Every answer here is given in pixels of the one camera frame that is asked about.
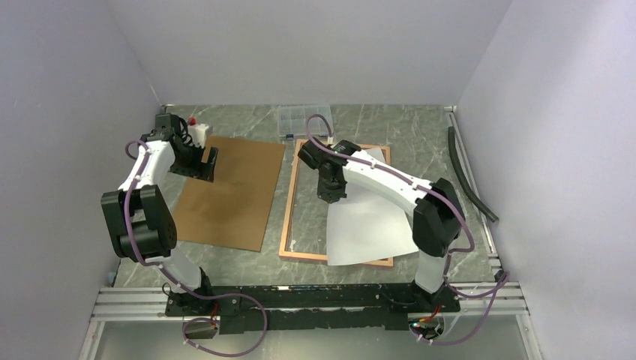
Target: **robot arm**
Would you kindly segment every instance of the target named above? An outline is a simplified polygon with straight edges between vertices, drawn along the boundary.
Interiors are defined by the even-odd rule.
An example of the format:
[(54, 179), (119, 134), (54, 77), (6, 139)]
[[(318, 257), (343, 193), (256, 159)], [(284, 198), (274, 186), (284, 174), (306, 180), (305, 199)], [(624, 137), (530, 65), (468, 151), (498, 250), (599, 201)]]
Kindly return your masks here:
[[(176, 225), (161, 194), (168, 172), (209, 182), (214, 180), (218, 150), (210, 148), (207, 161), (202, 161), (206, 130), (207, 125), (188, 126), (173, 114), (157, 115), (154, 129), (141, 136), (148, 148), (139, 146), (139, 155), (130, 175), (117, 191), (102, 196), (101, 206), (115, 253), (120, 258), (138, 262), (128, 236), (124, 211), (126, 193), (131, 191), (130, 222), (143, 261), (155, 268), (165, 268), (187, 288), (211, 295), (207, 294), (209, 280), (205, 273), (176, 248)], [(136, 184), (131, 188), (134, 179)], [(166, 281), (176, 294), (175, 301), (182, 307), (195, 313), (208, 310), (210, 301), (200, 301), (171, 279), (166, 278)]]
[[(437, 293), (443, 285), (449, 246), (458, 237), (461, 226), (447, 206), (420, 190), (419, 186), (442, 194), (461, 211), (452, 184), (444, 178), (435, 182), (416, 178), (383, 163), (379, 164), (384, 169), (378, 169), (377, 160), (362, 151), (358, 145), (346, 140), (330, 149), (338, 154), (367, 161), (371, 166), (336, 157), (307, 141), (301, 147), (298, 157), (311, 169), (318, 169), (318, 197), (327, 203), (337, 202), (347, 197), (347, 183), (356, 184), (379, 194), (412, 216), (412, 238), (420, 250), (415, 283), (429, 294)], [(412, 185), (405, 184), (395, 173), (410, 179)]]

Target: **black hose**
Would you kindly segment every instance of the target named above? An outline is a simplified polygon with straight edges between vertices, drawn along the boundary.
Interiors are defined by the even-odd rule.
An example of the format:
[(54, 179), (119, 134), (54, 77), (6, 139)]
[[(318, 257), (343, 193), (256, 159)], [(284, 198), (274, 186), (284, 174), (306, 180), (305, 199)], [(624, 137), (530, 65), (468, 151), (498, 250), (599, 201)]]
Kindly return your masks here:
[(468, 179), (466, 179), (466, 175), (464, 175), (464, 171), (461, 168), (461, 163), (459, 161), (459, 154), (457, 151), (457, 147), (455, 147), (455, 128), (450, 126), (448, 127), (448, 153), (451, 155), (451, 163), (453, 164), (453, 169), (455, 170), (455, 175), (457, 175), (457, 179), (459, 180), (459, 185), (463, 189), (463, 192), (468, 197), (471, 203), (477, 206), (480, 212), (486, 215), (488, 220), (496, 223), (499, 220), (499, 217), (495, 215), (495, 213), (490, 210), (486, 204), (484, 204), (478, 197), (473, 189), (470, 188), (468, 184)]

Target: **brown cardboard sheet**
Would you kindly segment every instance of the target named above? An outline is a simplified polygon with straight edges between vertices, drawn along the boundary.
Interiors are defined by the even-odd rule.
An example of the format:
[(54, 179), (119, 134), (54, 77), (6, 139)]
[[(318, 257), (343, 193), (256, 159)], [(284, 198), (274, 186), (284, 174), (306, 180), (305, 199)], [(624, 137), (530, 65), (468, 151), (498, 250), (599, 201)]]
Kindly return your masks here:
[(260, 251), (285, 145), (210, 136), (210, 146), (219, 149), (214, 182), (186, 180), (174, 213), (178, 239)]

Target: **paper sheet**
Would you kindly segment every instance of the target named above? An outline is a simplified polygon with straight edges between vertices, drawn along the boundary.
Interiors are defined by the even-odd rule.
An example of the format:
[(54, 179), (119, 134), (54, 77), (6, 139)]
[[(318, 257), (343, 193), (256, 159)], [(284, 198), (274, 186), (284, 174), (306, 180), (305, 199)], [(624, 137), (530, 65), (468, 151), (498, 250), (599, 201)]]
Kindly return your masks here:
[[(380, 148), (366, 152), (384, 161)], [(397, 205), (358, 185), (346, 185), (346, 198), (329, 205), (327, 263), (352, 265), (415, 253), (407, 215)]]

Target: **marble floor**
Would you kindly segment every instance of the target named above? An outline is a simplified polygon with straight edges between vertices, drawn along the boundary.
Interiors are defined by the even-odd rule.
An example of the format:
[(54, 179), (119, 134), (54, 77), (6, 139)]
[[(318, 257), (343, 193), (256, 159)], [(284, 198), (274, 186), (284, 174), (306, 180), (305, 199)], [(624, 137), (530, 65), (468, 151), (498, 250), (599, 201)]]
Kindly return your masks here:
[[(369, 265), (327, 266), (316, 262), (284, 260), (278, 256), (283, 217), (290, 184), (294, 142), (278, 137), (276, 106), (170, 106), (184, 119), (213, 127), (215, 135), (285, 144), (283, 165), (271, 204), (260, 253), (180, 241), (178, 246), (210, 277), (213, 285), (360, 284), (411, 281), (417, 270), (416, 253), (394, 258), (392, 268)], [(449, 126), (441, 106), (337, 105), (331, 106), (336, 140), (391, 147), (391, 165), (419, 178), (450, 180), (460, 194), (467, 223), (475, 236), (472, 253), (453, 256), (449, 277), (453, 282), (492, 281), (489, 247), (476, 210), (461, 191), (446, 144)], [(301, 166), (290, 243), (294, 251), (325, 254), (327, 204), (316, 197), (317, 174)], [(171, 210), (185, 178), (168, 174), (163, 195)], [(453, 246), (466, 247), (464, 234)], [(116, 287), (158, 287), (157, 272), (123, 259)]]

